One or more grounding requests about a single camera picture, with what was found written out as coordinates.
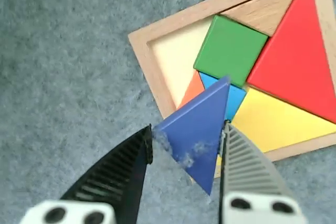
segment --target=wooden frame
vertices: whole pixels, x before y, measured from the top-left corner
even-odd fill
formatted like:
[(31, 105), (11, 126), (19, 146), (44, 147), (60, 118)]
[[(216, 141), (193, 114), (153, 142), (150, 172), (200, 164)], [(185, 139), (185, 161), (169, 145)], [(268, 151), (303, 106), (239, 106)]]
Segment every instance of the wooden frame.
[[(205, 0), (129, 34), (130, 43), (164, 118), (176, 110), (176, 105), (149, 43), (198, 20), (220, 14), (247, 1), (250, 0)], [(334, 41), (336, 38), (336, 19), (333, 0), (315, 1), (332, 81), (334, 87), (336, 87), (336, 41)], [(336, 133), (270, 151), (266, 155), (272, 161), (275, 161), (333, 144), (336, 144)]]

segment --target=light blue piece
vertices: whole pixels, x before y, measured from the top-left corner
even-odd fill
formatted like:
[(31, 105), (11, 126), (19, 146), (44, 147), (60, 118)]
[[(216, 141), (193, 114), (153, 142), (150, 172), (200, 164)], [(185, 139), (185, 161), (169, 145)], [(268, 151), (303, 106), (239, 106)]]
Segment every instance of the light blue piece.
[[(203, 86), (205, 89), (209, 88), (212, 84), (214, 84), (218, 79), (209, 76), (205, 73), (199, 73), (201, 80), (203, 82)], [(236, 86), (230, 85), (229, 89), (229, 97), (227, 100), (227, 107), (225, 112), (225, 120), (231, 120), (237, 113), (240, 104), (242, 103), (244, 97), (246, 95), (246, 91)]]
[(218, 79), (212, 77), (212, 76), (209, 76), (205, 73), (201, 73), (199, 72), (199, 75), (201, 77), (201, 80), (203, 82), (203, 86), (205, 89), (207, 89), (208, 87), (210, 87), (212, 84), (214, 84), (216, 81), (218, 81)]
[(244, 89), (237, 88), (236, 86), (230, 85), (229, 97), (226, 104), (225, 119), (233, 120), (233, 117), (237, 113), (243, 99), (245, 98), (246, 91)]

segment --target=gray carpet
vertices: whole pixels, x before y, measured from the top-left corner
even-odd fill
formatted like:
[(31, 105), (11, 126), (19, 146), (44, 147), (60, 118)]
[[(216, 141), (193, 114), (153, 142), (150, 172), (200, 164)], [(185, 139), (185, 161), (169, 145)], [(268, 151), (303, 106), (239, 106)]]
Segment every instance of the gray carpet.
[[(159, 111), (127, 39), (201, 0), (0, 0), (0, 222), (56, 199)], [(336, 147), (277, 162), (310, 223), (336, 219)], [(207, 197), (155, 146), (138, 223), (216, 223)]]

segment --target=tangram piece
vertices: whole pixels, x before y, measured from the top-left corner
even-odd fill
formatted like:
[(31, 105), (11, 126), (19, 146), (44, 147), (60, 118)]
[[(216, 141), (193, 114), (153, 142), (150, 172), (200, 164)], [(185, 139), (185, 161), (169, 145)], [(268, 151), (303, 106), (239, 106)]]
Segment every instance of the tangram piece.
[(262, 152), (336, 132), (336, 125), (249, 88), (232, 125)]
[(272, 36), (292, 0), (250, 0), (221, 15)]
[(201, 78), (199, 76), (200, 74), (195, 70), (193, 78), (191, 79), (191, 82), (189, 83), (189, 86), (187, 88), (187, 91), (184, 94), (184, 97), (182, 99), (181, 104), (178, 106), (177, 109), (184, 106), (186, 103), (194, 99), (196, 96), (198, 96), (200, 93), (204, 91), (204, 86), (202, 84)]
[(229, 75), (242, 87), (267, 36), (223, 16), (215, 16), (194, 68), (217, 79)]
[(214, 78), (212, 76), (209, 76), (208, 74), (205, 73), (199, 73), (201, 80), (203, 82), (203, 86), (205, 89), (207, 89), (208, 87), (210, 87), (212, 84), (214, 84), (216, 81), (218, 81), (217, 78)]
[(293, 0), (247, 82), (336, 123), (336, 97), (315, 0)]
[(167, 136), (173, 158), (211, 193), (224, 124), (229, 78), (221, 78), (155, 127)]
[[(201, 80), (206, 89), (210, 87), (212, 84), (214, 84), (216, 81), (218, 81), (216, 78), (213, 78), (212, 76), (209, 76), (204, 73), (199, 73), (199, 75), (201, 76)], [(246, 91), (244, 89), (237, 88), (232, 84), (230, 85), (229, 98), (227, 99), (227, 106), (225, 112), (225, 120), (232, 121), (245, 95)]]

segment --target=blue triangle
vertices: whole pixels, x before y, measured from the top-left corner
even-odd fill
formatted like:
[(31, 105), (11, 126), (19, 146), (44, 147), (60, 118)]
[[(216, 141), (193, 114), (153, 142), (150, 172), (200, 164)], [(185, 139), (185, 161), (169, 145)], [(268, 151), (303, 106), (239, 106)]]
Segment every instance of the blue triangle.
[[(199, 73), (203, 86), (205, 89), (209, 88), (214, 84), (218, 79), (209, 76), (205, 73)], [(225, 120), (233, 120), (233, 117), (237, 113), (240, 104), (243, 102), (243, 99), (246, 95), (244, 89), (237, 88), (236, 86), (230, 85), (229, 98), (227, 99), (227, 108), (225, 113)]]
[(173, 158), (209, 195), (229, 86), (221, 78), (153, 129), (166, 134)]

